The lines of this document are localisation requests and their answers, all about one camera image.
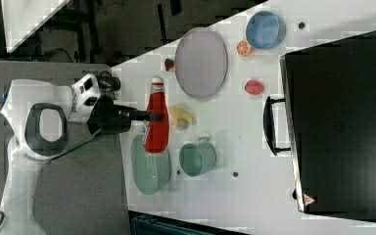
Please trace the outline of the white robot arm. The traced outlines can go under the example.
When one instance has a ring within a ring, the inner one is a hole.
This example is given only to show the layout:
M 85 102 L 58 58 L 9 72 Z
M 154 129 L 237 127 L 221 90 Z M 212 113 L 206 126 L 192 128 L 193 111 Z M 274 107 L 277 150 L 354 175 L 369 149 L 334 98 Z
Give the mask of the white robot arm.
M 89 73 L 71 86 L 14 79 L 1 96 L 0 114 L 13 130 L 0 203 L 0 235 L 46 235 L 33 217 L 37 178 L 49 162 L 71 151 L 68 124 L 87 123 L 92 137 L 121 133 L 121 121 L 161 120 L 162 115 L 121 107 L 101 92 Z

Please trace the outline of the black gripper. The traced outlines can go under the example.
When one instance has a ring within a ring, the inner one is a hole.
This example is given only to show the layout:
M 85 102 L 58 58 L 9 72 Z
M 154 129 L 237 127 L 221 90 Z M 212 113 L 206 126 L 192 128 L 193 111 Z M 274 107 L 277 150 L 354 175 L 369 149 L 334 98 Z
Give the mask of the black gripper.
M 87 127 L 91 134 L 97 130 L 99 130 L 99 135 L 120 134 L 130 129 L 132 120 L 162 121 L 163 119 L 164 116 L 161 114 L 115 105 L 111 97 L 101 96 L 94 106 Z

